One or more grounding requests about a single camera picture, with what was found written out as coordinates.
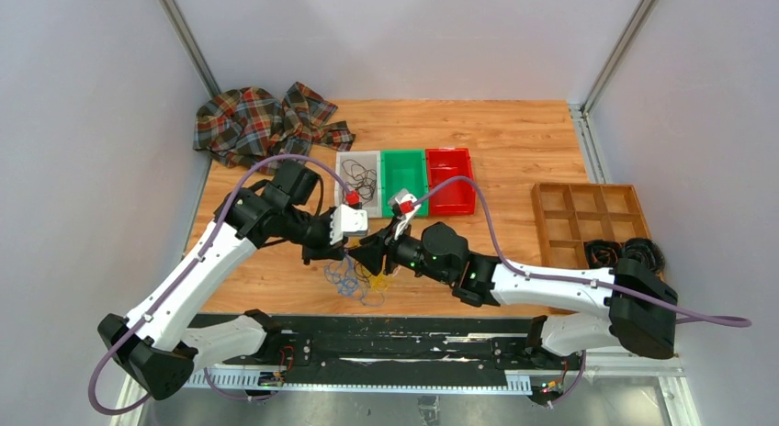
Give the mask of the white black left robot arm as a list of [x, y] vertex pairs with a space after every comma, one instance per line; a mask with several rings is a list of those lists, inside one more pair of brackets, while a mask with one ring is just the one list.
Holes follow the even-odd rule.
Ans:
[[98, 333], [108, 353], [101, 366], [113, 360], [148, 397], [163, 400], [211, 365], [241, 355], [259, 364], [279, 357], [279, 329], [260, 310], [206, 328], [190, 323], [224, 279], [269, 239], [300, 245], [305, 263], [341, 259], [347, 236], [366, 230], [367, 216], [354, 193], [321, 215], [302, 210], [321, 177], [306, 167], [306, 157], [275, 160], [280, 165], [273, 179], [239, 183], [192, 251], [146, 299], [124, 316], [103, 318]]

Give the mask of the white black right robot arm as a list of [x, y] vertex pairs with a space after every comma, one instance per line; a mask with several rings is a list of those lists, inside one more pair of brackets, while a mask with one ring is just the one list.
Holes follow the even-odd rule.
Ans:
[[450, 286], [473, 307], [538, 305], [564, 310], [531, 322], [525, 356], [547, 368], [560, 357], [621, 346], [650, 359], [674, 355], [677, 293], [642, 263], [620, 259], [613, 267], [571, 270], [504, 262], [469, 249], [442, 222], [419, 238], [391, 227], [362, 239], [349, 252], [372, 274], [405, 267]]

